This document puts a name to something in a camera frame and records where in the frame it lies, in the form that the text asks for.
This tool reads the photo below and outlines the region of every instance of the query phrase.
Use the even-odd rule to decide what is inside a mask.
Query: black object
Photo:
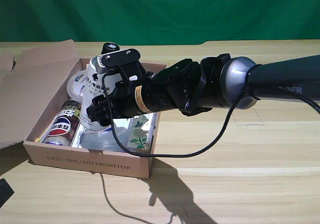
[[[4,178],[0,179],[0,208],[14,193],[8,182]]]
[[[106,42],[105,44],[103,44],[101,54],[103,55],[103,54],[107,54],[107,53],[111,53],[119,50],[120,50],[120,47],[114,42]]]
[[[96,69],[103,74],[104,95],[95,97],[87,114],[92,122],[112,126],[117,144],[139,157],[187,158],[211,148],[222,137],[235,108],[251,108],[258,100],[301,100],[320,114],[320,55],[255,64],[246,57],[221,54],[200,63],[184,59],[159,73],[146,72],[135,49],[98,56]],[[108,93],[105,78],[120,73],[122,80]],[[220,133],[203,149],[189,154],[142,154],[128,150],[117,138],[113,119],[179,109],[194,116],[213,108],[229,108]]]

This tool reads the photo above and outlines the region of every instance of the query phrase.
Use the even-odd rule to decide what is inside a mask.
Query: open cardboard box
[[[150,177],[152,158],[35,142],[68,100],[69,78],[89,64],[90,57],[78,57],[72,40],[25,50],[15,66],[13,59],[10,53],[0,56],[0,148],[24,141],[35,165]],[[163,63],[142,61],[141,64],[154,73],[166,68]],[[159,117],[155,122],[151,153],[154,153]]]

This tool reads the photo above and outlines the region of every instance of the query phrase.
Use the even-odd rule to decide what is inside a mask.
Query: green backdrop
[[[320,39],[320,0],[0,0],[0,41]]]

